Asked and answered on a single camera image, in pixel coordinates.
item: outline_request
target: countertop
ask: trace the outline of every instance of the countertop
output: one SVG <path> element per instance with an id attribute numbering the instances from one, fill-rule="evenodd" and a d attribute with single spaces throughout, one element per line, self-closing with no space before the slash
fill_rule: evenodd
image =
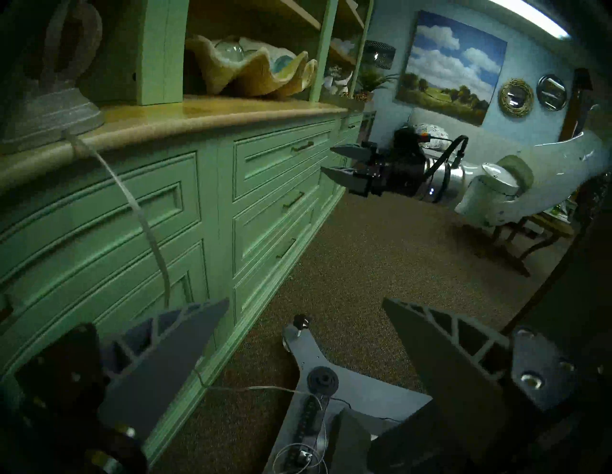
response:
<path id="1" fill-rule="evenodd" d="M 231 97 L 190 97 L 161 105 L 100 108 L 103 126 L 79 137 L 100 153 L 181 133 L 247 125 L 267 120 L 341 114 L 347 109 L 303 100 L 269 101 Z M 0 155 L 0 194 L 82 158 L 65 141 Z"/>

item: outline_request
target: metal cylinder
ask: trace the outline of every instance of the metal cylinder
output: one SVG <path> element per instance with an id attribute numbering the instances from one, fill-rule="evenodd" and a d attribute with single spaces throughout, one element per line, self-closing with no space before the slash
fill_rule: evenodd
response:
<path id="1" fill-rule="evenodd" d="M 434 158 L 427 158 L 423 173 L 429 171 L 435 162 Z M 451 168 L 447 161 L 427 181 L 421 184 L 414 197 L 434 204 L 456 203 L 463 193 L 464 177 L 465 172 L 462 166 Z"/>

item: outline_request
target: potted plant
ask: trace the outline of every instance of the potted plant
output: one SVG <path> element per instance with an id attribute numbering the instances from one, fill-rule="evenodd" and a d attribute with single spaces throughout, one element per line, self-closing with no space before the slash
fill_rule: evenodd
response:
<path id="1" fill-rule="evenodd" d="M 368 102 L 374 97 L 376 89 L 387 89 L 386 84 L 395 81 L 398 77 L 399 74 L 384 75 L 374 67 L 362 67 L 357 76 L 360 92 L 355 95 L 355 98 Z"/>

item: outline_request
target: gray lamp base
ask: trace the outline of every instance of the gray lamp base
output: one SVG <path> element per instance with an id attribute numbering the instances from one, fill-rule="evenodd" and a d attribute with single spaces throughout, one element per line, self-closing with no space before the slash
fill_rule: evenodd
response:
<path id="1" fill-rule="evenodd" d="M 391 418 L 403 421 L 431 401 L 429 395 L 396 387 L 395 385 L 381 382 L 380 380 L 372 379 L 371 377 L 363 376 L 357 372 L 352 372 L 344 367 L 332 364 L 325 359 L 308 329 L 303 329 L 298 337 L 297 329 L 293 325 L 288 325 L 283 330 L 283 345 L 293 354 L 300 369 L 300 379 L 296 390 L 308 392 L 308 373 L 315 367 L 328 367 L 338 376 L 338 390 L 334 393 L 333 397 L 351 404 L 353 412 L 363 413 L 375 418 Z M 272 463 L 277 453 L 283 447 L 295 442 L 294 435 L 297 431 L 300 415 L 307 398 L 309 396 L 304 394 L 296 393 L 293 395 L 283 426 L 278 432 L 272 453 L 264 469 L 265 474 L 272 473 Z M 325 424 L 328 442 L 330 433 L 333 430 L 332 423 L 335 417 L 348 407 L 347 403 L 331 399 L 327 405 L 323 423 Z M 319 453 L 323 452 L 323 430 L 319 433 L 316 447 Z M 282 472 L 284 463 L 285 455 L 282 454 L 279 456 L 275 467 L 276 471 Z M 304 473 L 315 473 L 318 469 L 318 466 L 309 468 Z"/>
<path id="2" fill-rule="evenodd" d="M 29 93 L 17 104 L 0 138 L 0 153 L 10 154 L 77 135 L 104 124 L 100 109 L 69 83 L 46 94 Z"/>

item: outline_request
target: green drawer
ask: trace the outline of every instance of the green drawer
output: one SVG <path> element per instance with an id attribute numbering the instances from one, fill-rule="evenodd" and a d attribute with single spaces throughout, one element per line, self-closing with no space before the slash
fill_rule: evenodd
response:
<path id="1" fill-rule="evenodd" d="M 233 199 L 329 146 L 333 127 L 334 121 L 329 121 L 235 141 Z"/>
<path id="2" fill-rule="evenodd" d="M 313 166 L 234 217 L 234 276 L 274 239 L 287 219 L 303 210 L 302 204 L 316 191 L 326 152 L 319 155 Z"/>
<path id="3" fill-rule="evenodd" d="M 174 304 L 207 299 L 202 231 L 202 224 L 193 226 L 160 248 L 174 284 Z M 151 252 L 98 286 L 88 283 L 81 275 L 69 278 L 6 328 L 0 335 L 0 374 L 12 371 L 81 322 L 96 321 L 101 336 L 118 331 L 131 318 L 150 314 L 147 309 L 151 305 L 151 311 L 157 309 L 156 301 L 163 294 L 162 279 Z"/>
<path id="4" fill-rule="evenodd" d="M 340 161 L 344 158 L 341 158 L 338 154 L 330 152 L 326 159 L 321 163 L 321 166 L 326 166 L 328 168 L 333 168 L 334 166 L 340 166 Z M 338 185 L 333 182 L 330 178 L 325 175 L 325 173 L 319 174 L 319 210 L 317 212 L 318 215 L 322 213 L 326 213 L 327 208 L 330 206 L 332 202 L 332 198 L 334 197 L 334 191 Z"/>
<path id="5" fill-rule="evenodd" d="M 266 288 L 272 286 L 270 282 L 276 271 L 304 245 L 304 237 L 312 225 L 316 203 L 316 193 L 313 193 L 305 210 L 298 213 L 292 223 L 288 223 L 287 230 L 274 246 L 238 282 L 234 288 L 236 321 L 259 308 L 259 301 L 267 297 Z"/>
<path id="6" fill-rule="evenodd" d="M 359 131 L 359 125 L 363 119 L 363 115 L 352 115 L 349 117 L 342 117 L 340 119 L 340 133 L 346 131 Z"/>
<path id="7" fill-rule="evenodd" d="M 122 176 L 162 243 L 200 221 L 195 154 Z M 0 235 L 0 288 L 20 314 L 79 274 L 67 303 L 149 249 L 125 196 L 106 180 L 55 202 Z"/>
<path id="8" fill-rule="evenodd" d="M 359 131 L 351 131 L 351 132 L 342 134 L 339 137 L 340 140 L 337 143 L 335 143 L 334 146 L 348 145 L 350 143 L 355 143 L 358 133 Z M 335 158 L 334 163 L 336 164 L 333 166 L 351 166 L 351 164 L 348 163 L 348 158 L 343 157 L 342 155 L 339 155 L 338 153 L 331 152 L 330 154 L 332 157 Z"/>

